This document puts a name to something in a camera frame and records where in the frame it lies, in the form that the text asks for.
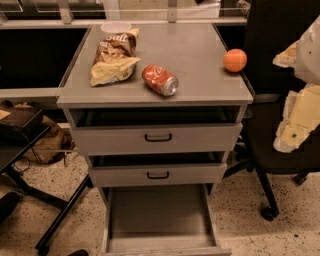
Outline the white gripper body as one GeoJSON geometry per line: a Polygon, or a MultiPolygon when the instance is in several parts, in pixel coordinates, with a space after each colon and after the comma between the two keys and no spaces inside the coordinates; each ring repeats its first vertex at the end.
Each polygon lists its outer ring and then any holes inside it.
{"type": "Polygon", "coordinates": [[[294,72],[306,83],[320,84],[320,16],[300,37],[294,72]]]}

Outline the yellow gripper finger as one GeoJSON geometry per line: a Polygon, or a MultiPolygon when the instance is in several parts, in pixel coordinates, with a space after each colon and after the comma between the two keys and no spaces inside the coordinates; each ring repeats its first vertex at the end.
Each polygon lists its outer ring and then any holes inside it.
{"type": "Polygon", "coordinates": [[[277,54],[272,63],[278,67],[282,68],[294,68],[296,64],[296,48],[298,41],[291,44],[286,50],[282,51],[280,54],[277,54]]]}
{"type": "Polygon", "coordinates": [[[307,84],[299,92],[290,91],[285,100],[273,147],[290,153],[309,137],[320,124],[320,86],[307,84]]]}

